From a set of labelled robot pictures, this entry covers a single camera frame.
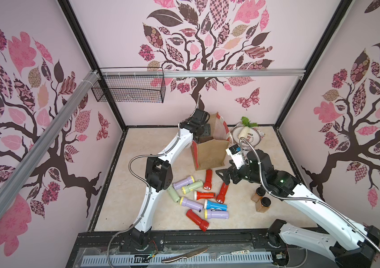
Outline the brown jute tote bag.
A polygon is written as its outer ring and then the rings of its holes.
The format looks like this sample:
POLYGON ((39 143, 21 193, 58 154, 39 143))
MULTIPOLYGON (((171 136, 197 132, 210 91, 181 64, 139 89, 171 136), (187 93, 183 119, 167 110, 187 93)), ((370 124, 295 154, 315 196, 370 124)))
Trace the brown jute tote bag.
POLYGON ((231 145, 230 129, 223 117, 218 112, 210 116, 207 125, 211 134, 192 142, 191 151, 196 171, 224 166, 226 150, 231 145))

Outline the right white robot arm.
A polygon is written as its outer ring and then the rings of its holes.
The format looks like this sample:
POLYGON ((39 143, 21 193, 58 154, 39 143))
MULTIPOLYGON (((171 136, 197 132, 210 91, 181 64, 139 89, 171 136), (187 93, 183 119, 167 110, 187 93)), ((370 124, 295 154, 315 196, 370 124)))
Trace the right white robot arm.
POLYGON ((304 213, 323 232, 296 227, 275 220, 266 233, 270 246, 294 245, 320 254, 340 268, 369 268, 380 255, 380 230, 365 227, 314 195, 299 179, 276 170, 270 156, 255 149, 244 138, 226 149, 231 166, 217 172, 225 184, 242 180, 260 184, 266 193, 304 213))

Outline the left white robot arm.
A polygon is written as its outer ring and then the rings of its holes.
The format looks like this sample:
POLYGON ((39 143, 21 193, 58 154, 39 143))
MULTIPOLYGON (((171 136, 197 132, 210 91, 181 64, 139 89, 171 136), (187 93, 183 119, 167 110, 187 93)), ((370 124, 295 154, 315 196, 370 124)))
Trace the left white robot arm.
POLYGON ((163 192, 172 186, 172 165, 180 153, 190 146, 194 136, 198 132, 203 132, 204 125, 209 119, 210 114, 208 112, 196 108, 189 118, 178 124, 177 134, 160 153, 135 156, 129 161, 128 170, 131 175, 146 185, 144 201, 134 223, 127 229, 116 232, 108 244, 111 245, 114 239, 121 234, 130 235, 139 246, 144 247, 148 244, 147 239, 153 226, 154 214, 159 200, 163 192), (137 175, 132 169, 133 162, 140 158, 146 158, 143 177, 137 175))

